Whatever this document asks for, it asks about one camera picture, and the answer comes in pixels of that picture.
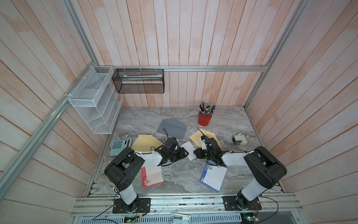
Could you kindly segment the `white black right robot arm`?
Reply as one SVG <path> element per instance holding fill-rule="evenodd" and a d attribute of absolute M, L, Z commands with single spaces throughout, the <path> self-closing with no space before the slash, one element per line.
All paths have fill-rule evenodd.
<path fill-rule="evenodd" d="M 249 167 L 254 179 L 237 194 L 236 202 L 241 209 L 273 188 L 287 174 L 286 167 L 263 146 L 235 152 L 222 151 L 214 138 L 205 138 L 201 140 L 201 144 L 201 148 L 194 150 L 198 159 L 207 159 L 213 165 L 221 167 Z"/>

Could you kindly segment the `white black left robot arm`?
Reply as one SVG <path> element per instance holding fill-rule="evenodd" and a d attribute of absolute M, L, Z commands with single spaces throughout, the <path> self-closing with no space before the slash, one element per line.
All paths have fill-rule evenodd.
<path fill-rule="evenodd" d="M 151 152 L 138 152 L 126 147 L 104 170 L 106 177 L 115 185 L 121 201 L 132 206 L 138 201 L 132 182 L 137 173 L 149 166 L 169 166 L 186 158 L 189 153 L 179 145 L 176 138 L 167 138 L 166 142 Z"/>

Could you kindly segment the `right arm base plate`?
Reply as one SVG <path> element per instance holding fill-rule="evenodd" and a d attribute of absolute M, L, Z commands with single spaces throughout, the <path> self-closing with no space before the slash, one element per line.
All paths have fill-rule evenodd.
<path fill-rule="evenodd" d="M 226 211 L 259 211 L 262 209 L 261 202 L 258 197 L 256 197 L 253 201 L 248 201 L 243 196 L 224 196 L 222 199 Z"/>

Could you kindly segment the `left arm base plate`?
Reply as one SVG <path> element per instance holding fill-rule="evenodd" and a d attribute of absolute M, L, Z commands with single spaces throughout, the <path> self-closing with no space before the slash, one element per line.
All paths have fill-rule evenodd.
<path fill-rule="evenodd" d="M 151 206 L 150 198 L 136 198 L 131 204 L 126 204 L 121 198 L 115 199 L 113 214 L 125 213 L 149 213 Z"/>

